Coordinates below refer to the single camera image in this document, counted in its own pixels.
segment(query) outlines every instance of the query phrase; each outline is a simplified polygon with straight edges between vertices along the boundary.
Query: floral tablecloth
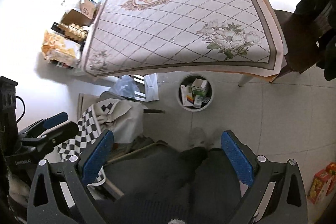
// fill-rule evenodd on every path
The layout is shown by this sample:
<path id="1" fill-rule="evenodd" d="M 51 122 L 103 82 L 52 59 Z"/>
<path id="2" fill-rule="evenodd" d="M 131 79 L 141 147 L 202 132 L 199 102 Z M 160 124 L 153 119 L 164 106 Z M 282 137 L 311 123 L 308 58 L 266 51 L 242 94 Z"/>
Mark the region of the floral tablecloth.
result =
<path id="1" fill-rule="evenodd" d="M 92 76 L 280 72 L 283 34 L 267 0 L 104 0 L 82 68 Z"/>

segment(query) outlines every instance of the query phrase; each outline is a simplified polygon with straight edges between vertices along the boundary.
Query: cable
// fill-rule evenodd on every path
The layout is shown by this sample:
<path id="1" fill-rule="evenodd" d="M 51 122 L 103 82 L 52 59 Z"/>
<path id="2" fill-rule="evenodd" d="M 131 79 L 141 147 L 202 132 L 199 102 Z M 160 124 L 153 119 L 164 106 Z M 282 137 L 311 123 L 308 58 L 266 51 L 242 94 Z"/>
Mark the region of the cable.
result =
<path id="1" fill-rule="evenodd" d="M 25 105 L 25 102 L 23 101 L 23 99 L 21 97 L 15 96 L 15 99 L 19 99 L 23 104 L 23 113 L 20 116 L 20 118 L 16 121 L 16 122 L 19 122 L 22 119 L 23 115 L 25 115 L 25 113 L 26 113 L 26 105 Z"/>

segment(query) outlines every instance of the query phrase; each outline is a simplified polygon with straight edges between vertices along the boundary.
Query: silver bolt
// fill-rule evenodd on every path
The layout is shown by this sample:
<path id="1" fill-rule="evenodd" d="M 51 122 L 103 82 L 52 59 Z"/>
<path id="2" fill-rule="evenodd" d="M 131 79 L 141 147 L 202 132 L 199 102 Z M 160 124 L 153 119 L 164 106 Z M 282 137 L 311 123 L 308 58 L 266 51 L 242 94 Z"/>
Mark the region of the silver bolt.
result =
<path id="1" fill-rule="evenodd" d="M 296 160 L 290 159 L 289 164 L 295 166 L 297 163 Z"/>
<path id="2" fill-rule="evenodd" d="M 266 161 L 266 157 L 265 156 L 258 156 L 257 159 L 260 161 L 260 162 L 265 162 Z"/>
<path id="3" fill-rule="evenodd" d="M 76 155 L 71 156 L 70 159 L 69 159 L 69 161 L 71 161 L 71 162 L 75 162 L 76 160 L 78 160 L 78 156 L 76 156 Z"/>
<path id="4" fill-rule="evenodd" d="M 39 165 L 43 166 L 47 163 L 45 159 L 39 161 Z"/>

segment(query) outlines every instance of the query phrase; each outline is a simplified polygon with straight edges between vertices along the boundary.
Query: red package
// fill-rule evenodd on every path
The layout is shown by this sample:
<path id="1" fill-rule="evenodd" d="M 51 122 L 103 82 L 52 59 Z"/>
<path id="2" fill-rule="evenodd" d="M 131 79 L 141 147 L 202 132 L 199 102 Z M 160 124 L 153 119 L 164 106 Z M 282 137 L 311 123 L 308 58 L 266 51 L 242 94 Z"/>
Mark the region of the red package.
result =
<path id="1" fill-rule="evenodd" d="M 329 188 L 327 190 L 327 194 L 326 194 L 326 195 L 329 195 L 334 190 L 335 185 L 336 185 L 336 163 L 334 163 L 334 162 L 330 163 L 325 168 L 325 170 L 332 176 L 331 182 L 330 182 Z"/>
<path id="2" fill-rule="evenodd" d="M 313 204 L 318 203 L 325 197 L 331 179 L 332 176 L 325 170 L 321 170 L 315 174 L 308 194 L 308 199 Z"/>

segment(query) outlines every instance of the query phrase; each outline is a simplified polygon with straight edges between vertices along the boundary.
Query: paper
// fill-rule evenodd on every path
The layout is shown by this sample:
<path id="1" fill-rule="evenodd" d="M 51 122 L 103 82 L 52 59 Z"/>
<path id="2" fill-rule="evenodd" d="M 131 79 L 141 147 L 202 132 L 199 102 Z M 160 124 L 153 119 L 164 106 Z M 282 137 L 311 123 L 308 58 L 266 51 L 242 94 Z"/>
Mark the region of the paper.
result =
<path id="1" fill-rule="evenodd" d="M 144 81 L 145 81 L 146 102 L 158 100 L 159 88 L 156 73 L 152 75 L 146 75 L 144 77 Z"/>

